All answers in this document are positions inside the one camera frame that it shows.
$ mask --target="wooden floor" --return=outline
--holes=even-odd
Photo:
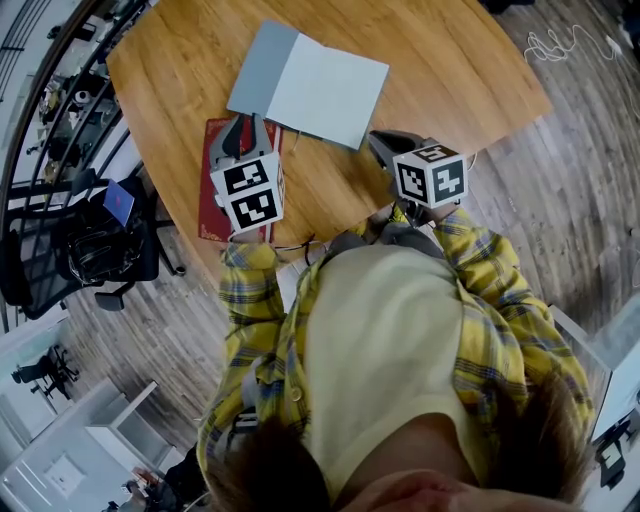
[[[523,50],[529,31],[543,36],[553,28],[567,41],[569,27],[579,23],[606,51],[605,34],[622,41],[610,14],[617,4],[606,2],[605,8],[596,0],[538,0],[498,20]],[[465,206],[511,239],[537,294],[594,332],[633,293],[638,254],[628,230],[640,226],[640,123],[627,80],[640,102],[640,75],[621,72],[586,38],[579,40],[566,62],[532,62],[555,110],[478,155]],[[174,260],[189,266],[179,236],[168,232],[163,240]],[[77,392],[105,375],[128,394],[156,380],[159,388],[143,413],[186,449],[223,369],[226,320],[215,292],[190,267],[184,278],[163,270],[125,300],[124,312],[105,313],[90,291],[68,299],[64,343],[84,371]]]

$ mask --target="red book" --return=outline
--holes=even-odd
[[[229,236],[233,232],[231,221],[222,210],[216,205],[214,195],[215,189],[209,173],[209,146],[218,136],[222,128],[231,121],[227,119],[209,119],[204,133],[204,148],[202,151],[202,172],[200,176],[200,211],[198,215],[198,236],[206,240],[227,243]],[[266,121],[264,126],[271,141],[271,146],[278,149],[282,154],[282,129],[274,123]],[[241,150],[244,151],[251,144],[251,118],[245,117],[242,138],[240,140]],[[264,240],[267,226],[258,228]]]

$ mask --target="shirt sleeve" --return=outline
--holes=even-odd
[[[272,349],[285,313],[276,278],[278,258],[268,244],[231,243],[222,254],[220,300],[229,311],[227,359]]]
[[[586,423],[593,418],[584,370],[556,330],[547,305],[536,298],[519,270],[519,260],[508,239],[476,226],[459,209],[435,230],[445,257],[463,286],[504,318],[524,359],[525,373],[533,383],[551,371],[567,383],[578,414]]]

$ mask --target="person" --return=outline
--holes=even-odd
[[[343,233],[288,314],[276,251],[228,246],[228,367],[198,442],[215,510],[575,510],[584,371],[509,241],[428,215],[442,250],[397,222]]]

